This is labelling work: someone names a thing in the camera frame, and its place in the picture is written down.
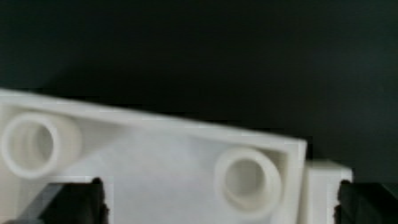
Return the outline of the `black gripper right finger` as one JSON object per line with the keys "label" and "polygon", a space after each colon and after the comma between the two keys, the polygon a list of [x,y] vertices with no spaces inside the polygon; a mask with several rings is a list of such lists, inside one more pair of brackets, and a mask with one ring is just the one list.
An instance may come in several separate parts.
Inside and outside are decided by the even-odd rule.
{"label": "black gripper right finger", "polygon": [[341,182],[334,224],[398,224],[398,183]]}

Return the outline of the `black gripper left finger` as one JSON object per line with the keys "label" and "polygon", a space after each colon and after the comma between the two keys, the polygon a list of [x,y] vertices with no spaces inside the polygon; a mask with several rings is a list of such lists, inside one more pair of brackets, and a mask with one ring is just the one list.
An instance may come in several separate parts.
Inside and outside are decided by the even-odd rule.
{"label": "black gripper left finger", "polygon": [[23,220],[27,224],[109,224],[101,179],[50,183],[23,211]]}

